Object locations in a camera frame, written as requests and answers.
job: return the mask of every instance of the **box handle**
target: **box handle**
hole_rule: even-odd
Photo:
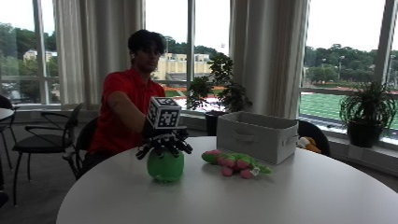
[[[292,137],[289,137],[288,139],[285,139],[283,141],[283,146],[289,145],[293,142],[293,140],[297,142],[297,140],[299,140],[299,134],[296,134]]]
[[[232,131],[232,136],[236,138],[236,140],[243,142],[257,142],[259,138],[257,136],[249,135],[249,134],[240,134],[235,131]]]

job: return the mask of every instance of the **hand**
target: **hand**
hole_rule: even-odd
[[[144,148],[136,154],[139,160],[141,160],[151,149],[156,150],[160,158],[163,158],[163,152],[168,150],[175,157],[180,156],[180,151],[192,153],[192,147],[185,142],[188,138],[188,132],[185,129],[168,129],[168,130],[145,130],[144,136]]]

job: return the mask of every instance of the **plant pot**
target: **plant pot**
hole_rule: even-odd
[[[184,153],[175,158],[172,153],[165,150],[164,157],[160,158],[156,151],[149,152],[147,170],[149,175],[161,182],[172,182],[180,179],[184,171]]]
[[[217,136],[219,117],[225,114],[227,112],[216,111],[216,110],[204,113],[204,117],[207,118],[208,136]]]
[[[357,147],[373,147],[381,138],[384,128],[352,121],[348,127],[350,143]]]

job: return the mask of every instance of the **gray curtain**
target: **gray curtain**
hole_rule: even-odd
[[[309,1],[232,1],[236,81],[255,103],[249,111],[295,119]]]
[[[127,39],[143,28],[143,0],[54,0],[62,106],[100,106],[107,74],[131,66]]]

